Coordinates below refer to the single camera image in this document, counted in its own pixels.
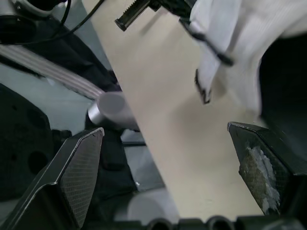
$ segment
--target metal cylinder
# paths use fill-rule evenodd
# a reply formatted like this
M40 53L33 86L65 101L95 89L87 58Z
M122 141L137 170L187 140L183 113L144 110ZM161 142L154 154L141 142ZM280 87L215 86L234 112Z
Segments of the metal cylinder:
M106 92L88 109L88 117L96 126L112 129L139 130L122 92Z

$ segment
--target white fabric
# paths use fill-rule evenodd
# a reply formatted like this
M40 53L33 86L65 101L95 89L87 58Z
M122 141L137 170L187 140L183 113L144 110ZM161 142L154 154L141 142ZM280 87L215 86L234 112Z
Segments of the white fabric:
M206 0L198 0L194 7L203 1ZM199 83L209 92L213 78L218 76L240 104L259 115L258 69L261 58L278 37L290 37L307 30L304 23L307 21L307 0L242 0L236 11L235 6L239 3L238 0L213 0L209 29L203 32L221 51L226 51L235 64L232 67L220 64L209 48L204 48L201 43L203 55ZM195 9L192 12L201 15ZM190 20L201 18L197 14L191 14Z

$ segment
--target black cable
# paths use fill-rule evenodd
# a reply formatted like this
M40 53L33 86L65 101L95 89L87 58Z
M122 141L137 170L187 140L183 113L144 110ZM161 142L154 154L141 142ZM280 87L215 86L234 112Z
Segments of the black cable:
M198 41L204 42L223 64L225 64L227 66L233 66L234 65L234 61L230 57L228 57L226 54L223 54L222 52L220 52L213 45L213 43L207 39L206 35L192 31L189 27L189 21L188 20L180 18L179 22L182 24L183 28L188 32L188 34L191 37L195 38Z
M92 9L92 11L82 20L82 22L80 22L75 28L73 28L72 30L64 33L61 36L54 37L54 38L49 38L49 39L45 39L45 40L41 40L41 41L37 41L37 42L14 43L12 45L16 45L16 46L35 45L35 44L54 42L54 41L63 39L65 37L75 33L81 26L83 26L87 22L87 20L89 20L92 17L92 15L98 10L98 8L101 6L101 4L104 1L105 0L99 0L99 2L95 5L95 7Z
M51 38L54 38L60 32L61 28L64 26L64 24L65 24L65 22L67 20L67 17L68 17L70 9L71 9L71 0L67 0L67 6L66 6L66 10L64 12L63 18L61 20L61 24L59 25L57 30L53 33Z

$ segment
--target silver cylinder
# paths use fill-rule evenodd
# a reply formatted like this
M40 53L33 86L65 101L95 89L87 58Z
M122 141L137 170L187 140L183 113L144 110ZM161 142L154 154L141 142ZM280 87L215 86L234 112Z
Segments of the silver cylinder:
M139 131L138 124L122 92L106 92L88 109L91 122L97 126Z

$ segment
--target white cloth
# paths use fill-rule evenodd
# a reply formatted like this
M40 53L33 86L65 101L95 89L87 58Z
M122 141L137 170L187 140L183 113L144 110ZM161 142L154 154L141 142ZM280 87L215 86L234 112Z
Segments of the white cloth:
M221 64L200 42L200 88L210 97L212 81L218 76L237 102L259 115L261 58L278 37L307 31L307 0L197 0L190 21L192 29L206 34L235 61L232 67Z

